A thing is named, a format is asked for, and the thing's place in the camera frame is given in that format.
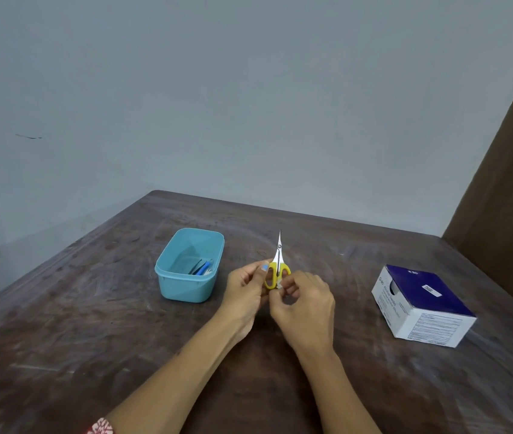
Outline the white and navy cardboard box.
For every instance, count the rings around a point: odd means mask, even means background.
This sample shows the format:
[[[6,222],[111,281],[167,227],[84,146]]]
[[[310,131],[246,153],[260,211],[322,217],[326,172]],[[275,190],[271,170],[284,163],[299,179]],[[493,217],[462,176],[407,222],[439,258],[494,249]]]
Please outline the white and navy cardboard box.
[[[432,272],[386,264],[371,293],[395,338],[455,348],[477,321]]]

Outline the person's right forearm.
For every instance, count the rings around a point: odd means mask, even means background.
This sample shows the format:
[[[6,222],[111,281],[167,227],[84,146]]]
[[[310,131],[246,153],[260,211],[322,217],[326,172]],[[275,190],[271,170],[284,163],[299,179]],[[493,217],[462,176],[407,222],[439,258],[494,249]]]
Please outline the person's right forearm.
[[[295,352],[313,392],[323,434],[382,434],[333,349]]]

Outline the light blue plastic container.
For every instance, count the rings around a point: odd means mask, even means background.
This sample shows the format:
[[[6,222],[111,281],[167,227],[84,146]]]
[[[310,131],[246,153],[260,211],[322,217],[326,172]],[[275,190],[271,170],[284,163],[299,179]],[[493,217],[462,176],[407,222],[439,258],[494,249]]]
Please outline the light blue plastic container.
[[[224,246],[225,238],[222,233],[199,228],[178,230],[155,264],[162,296],[188,303],[206,301],[217,280]],[[188,275],[200,259],[213,259],[213,272],[204,276]]]

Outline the red patterned sleeve cuff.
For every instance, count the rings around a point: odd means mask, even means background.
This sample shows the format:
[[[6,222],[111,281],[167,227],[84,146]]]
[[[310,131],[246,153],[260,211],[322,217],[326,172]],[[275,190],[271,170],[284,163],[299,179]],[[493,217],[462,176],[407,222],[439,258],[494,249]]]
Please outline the red patterned sleeve cuff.
[[[109,421],[102,417],[99,418],[92,426],[85,432],[85,434],[115,434],[112,425]]]

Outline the person's left forearm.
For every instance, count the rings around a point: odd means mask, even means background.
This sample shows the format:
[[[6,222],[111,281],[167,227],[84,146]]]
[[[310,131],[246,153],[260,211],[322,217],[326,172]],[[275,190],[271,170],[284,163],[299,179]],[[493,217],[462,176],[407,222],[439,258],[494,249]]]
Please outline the person's left forearm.
[[[255,314],[219,310],[156,373],[105,418],[114,434],[180,434],[224,357],[253,327]]]

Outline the yellow handled small scissors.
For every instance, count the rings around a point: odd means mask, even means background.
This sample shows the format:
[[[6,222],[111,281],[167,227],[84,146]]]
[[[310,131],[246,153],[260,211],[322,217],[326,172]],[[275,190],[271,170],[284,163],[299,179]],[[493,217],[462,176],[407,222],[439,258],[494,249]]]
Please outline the yellow handled small scissors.
[[[268,266],[268,275],[265,279],[265,287],[270,291],[278,289],[281,286],[283,277],[290,274],[291,270],[284,262],[282,255],[282,231],[280,230],[275,256]]]

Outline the person's right hand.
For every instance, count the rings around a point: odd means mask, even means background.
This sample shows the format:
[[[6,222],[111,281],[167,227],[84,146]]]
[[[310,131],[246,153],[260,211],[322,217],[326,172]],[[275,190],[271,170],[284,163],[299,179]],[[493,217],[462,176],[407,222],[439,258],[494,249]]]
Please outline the person's right hand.
[[[297,286],[297,300],[284,299],[284,290],[269,291],[270,313],[294,351],[333,349],[335,299],[318,275],[296,271],[282,280],[286,288]]]

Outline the person's left hand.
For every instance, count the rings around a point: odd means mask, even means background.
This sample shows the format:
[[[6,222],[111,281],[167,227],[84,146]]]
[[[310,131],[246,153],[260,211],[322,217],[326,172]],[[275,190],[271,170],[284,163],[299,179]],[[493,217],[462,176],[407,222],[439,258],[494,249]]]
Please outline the person's left hand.
[[[217,314],[234,324],[233,345],[249,334],[257,312],[268,302],[269,290],[265,287],[266,277],[261,273],[255,274],[253,278],[240,278],[238,269],[229,273],[224,297]]]

